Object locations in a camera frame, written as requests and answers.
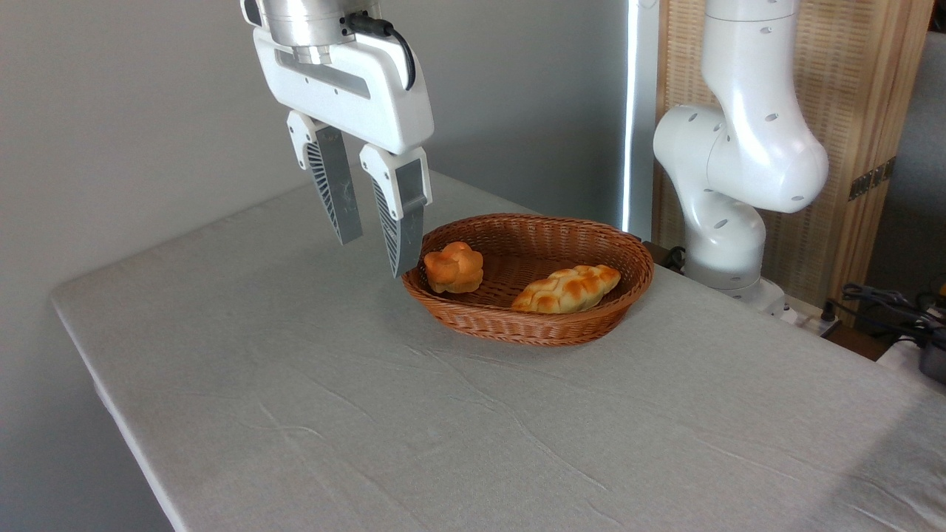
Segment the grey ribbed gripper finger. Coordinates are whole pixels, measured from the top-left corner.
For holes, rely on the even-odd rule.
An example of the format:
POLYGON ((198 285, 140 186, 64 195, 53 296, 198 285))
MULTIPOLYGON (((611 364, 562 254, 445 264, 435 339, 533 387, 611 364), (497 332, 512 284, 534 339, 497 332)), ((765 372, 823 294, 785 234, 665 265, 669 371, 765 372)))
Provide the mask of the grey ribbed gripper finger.
POLYGON ((359 152, 372 178, 392 275, 415 268, 423 242, 423 209, 432 202, 426 152, 418 147, 394 155, 372 144, 359 152))
POLYGON ((341 245, 359 238, 361 220, 342 132, 295 110, 288 112, 287 128, 298 165, 310 172, 341 245))

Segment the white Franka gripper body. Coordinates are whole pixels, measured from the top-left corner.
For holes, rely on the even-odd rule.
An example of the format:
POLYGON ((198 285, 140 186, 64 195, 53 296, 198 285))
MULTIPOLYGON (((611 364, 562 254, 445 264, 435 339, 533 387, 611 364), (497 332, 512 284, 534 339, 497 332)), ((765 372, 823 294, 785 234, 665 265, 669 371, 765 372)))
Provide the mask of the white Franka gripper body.
POLYGON ((275 100, 405 154, 435 130, 418 58, 375 1, 243 1, 275 100))

